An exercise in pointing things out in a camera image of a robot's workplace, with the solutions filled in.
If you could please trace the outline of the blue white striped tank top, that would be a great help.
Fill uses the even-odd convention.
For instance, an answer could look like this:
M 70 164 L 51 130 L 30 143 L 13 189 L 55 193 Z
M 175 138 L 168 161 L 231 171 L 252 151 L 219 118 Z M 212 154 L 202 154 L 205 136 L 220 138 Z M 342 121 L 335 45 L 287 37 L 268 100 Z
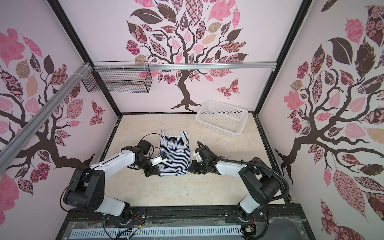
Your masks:
M 181 176 L 189 173 L 191 153 L 189 136 L 186 131 L 180 131 L 177 136 L 170 136 L 162 130 L 160 149 L 168 159 L 157 165 L 160 177 Z

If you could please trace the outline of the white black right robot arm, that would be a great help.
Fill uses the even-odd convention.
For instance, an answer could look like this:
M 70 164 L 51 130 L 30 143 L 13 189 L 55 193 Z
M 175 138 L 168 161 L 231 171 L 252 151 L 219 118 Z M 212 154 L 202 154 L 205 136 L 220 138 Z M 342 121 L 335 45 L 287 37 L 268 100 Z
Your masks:
M 277 171 L 268 167 L 260 158 L 248 162 L 219 157 L 208 146 L 197 142 L 189 172 L 196 175 L 208 173 L 239 178 L 247 188 L 247 195 L 237 205 L 237 215 L 247 222 L 256 209 L 267 207 L 270 202 L 283 199 L 289 193 L 289 184 Z

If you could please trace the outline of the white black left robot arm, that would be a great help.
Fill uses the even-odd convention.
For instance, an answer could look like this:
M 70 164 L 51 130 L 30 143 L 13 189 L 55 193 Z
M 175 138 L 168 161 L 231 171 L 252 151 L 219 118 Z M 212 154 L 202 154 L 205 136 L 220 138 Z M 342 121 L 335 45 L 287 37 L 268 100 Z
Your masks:
M 153 146 L 145 140 L 136 146 L 126 146 L 110 159 L 89 167 L 77 167 L 68 187 L 63 191 L 63 203 L 78 211 L 105 214 L 121 225 L 134 219 L 129 203 L 111 198 L 105 193 L 106 180 L 124 168 L 138 167 L 146 177 L 160 174 L 158 164 L 168 160 L 160 152 L 155 158 L 147 157 Z

